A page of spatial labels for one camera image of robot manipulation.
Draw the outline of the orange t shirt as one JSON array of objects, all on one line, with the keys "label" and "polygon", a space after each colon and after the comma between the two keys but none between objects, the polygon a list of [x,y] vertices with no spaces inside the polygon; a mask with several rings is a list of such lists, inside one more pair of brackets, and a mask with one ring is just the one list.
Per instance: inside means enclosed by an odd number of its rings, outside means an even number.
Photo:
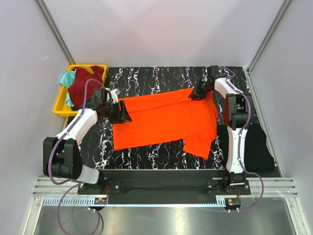
[{"label": "orange t shirt", "polygon": [[124,98],[132,122],[113,125],[113,148],[121,150],[184,141],[183,150],[205,160],[217,135],[218,110],[209,92],[192,101],[192,89]]}]

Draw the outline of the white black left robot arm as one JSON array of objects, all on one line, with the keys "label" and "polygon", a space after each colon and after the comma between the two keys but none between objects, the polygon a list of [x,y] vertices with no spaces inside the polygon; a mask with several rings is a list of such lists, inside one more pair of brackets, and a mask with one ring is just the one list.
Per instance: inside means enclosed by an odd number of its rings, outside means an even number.
[{"label": "white black left robot arm", "polygon": [[119,89],[95,89],[71,123],[55,137],[44,140],[43,172],[53,184],[62,184],[56,178],[81,184],[96,185],[100,182],[99,170],[83,164],[79,147],[89,129],[102,119],[112,124],[132,121],[124,100],[118,100],[119,94]]}]

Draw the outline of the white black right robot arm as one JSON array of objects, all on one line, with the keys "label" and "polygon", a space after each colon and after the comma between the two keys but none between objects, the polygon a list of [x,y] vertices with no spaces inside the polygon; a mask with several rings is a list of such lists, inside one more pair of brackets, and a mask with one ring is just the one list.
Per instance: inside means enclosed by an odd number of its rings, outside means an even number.
[{"label": "white black right robot arm", "polygon": [[189,98],[205,99],[212,91],[218,92],[225,99],[223,119],[228,131],[226,180],[231,186],[242,185],[245,182],[245,139],[251,122],[251,95],[235,87],[230,78],[213,75],[199,80]]}]

